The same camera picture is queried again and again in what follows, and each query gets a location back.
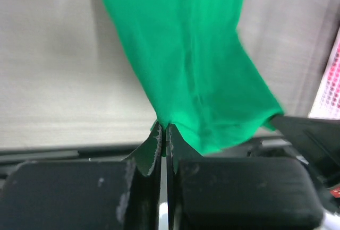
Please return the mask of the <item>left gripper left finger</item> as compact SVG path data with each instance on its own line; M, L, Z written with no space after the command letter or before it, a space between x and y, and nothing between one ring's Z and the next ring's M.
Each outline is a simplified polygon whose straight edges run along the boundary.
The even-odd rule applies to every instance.
M20 163L1 190L1 229L157 229L162 127L122 161Z

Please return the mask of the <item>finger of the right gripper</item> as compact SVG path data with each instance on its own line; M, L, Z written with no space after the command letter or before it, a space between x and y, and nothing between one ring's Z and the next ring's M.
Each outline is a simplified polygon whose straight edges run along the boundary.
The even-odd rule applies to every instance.
M339 176L339 120L276 115L270 123L320 174Z

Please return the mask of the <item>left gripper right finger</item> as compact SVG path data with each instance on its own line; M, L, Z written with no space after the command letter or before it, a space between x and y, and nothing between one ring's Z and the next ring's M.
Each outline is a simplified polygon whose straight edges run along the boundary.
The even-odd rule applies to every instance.
M324 212L296 159L203 157L166 128L170 229L315 229Z

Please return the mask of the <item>green t-shirt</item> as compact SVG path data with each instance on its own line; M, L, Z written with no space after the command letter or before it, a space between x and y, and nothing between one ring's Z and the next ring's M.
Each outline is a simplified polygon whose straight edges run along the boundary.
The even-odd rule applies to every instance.
M283 114L237 32L243 0L103 0L158 122L200 154Z

